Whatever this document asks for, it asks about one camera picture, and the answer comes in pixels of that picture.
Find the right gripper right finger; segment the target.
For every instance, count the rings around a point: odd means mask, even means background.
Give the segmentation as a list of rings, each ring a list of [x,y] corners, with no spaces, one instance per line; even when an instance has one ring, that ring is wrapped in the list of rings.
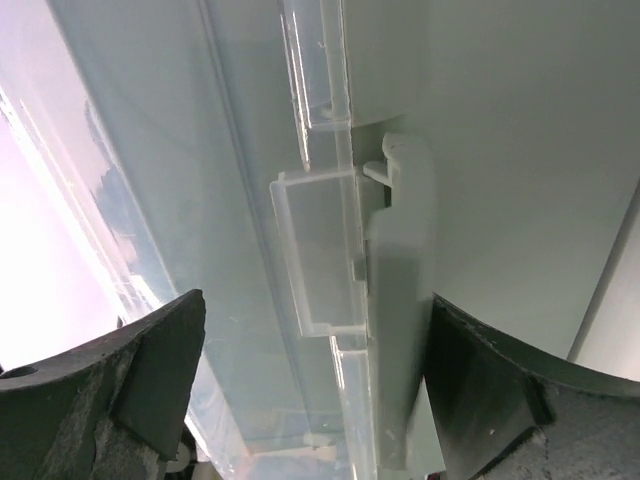
[[[639,384],[433,302],[424,379],[450,479],[636,479]]]

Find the green translucent tool box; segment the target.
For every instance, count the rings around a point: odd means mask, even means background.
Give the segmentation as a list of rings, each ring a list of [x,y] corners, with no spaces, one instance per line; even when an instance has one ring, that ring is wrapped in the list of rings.
[[[436,297],[639,384],[635,1],[5,1],[1,115],[112,308],[42,360],[203,294],[161,479],[450,479]]]

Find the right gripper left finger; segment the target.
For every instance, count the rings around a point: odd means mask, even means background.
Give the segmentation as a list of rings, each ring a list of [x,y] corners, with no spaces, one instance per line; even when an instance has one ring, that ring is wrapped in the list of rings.
[[[191,290],[1,375],[4,479],[161,479],[178,452],[205,337]]]

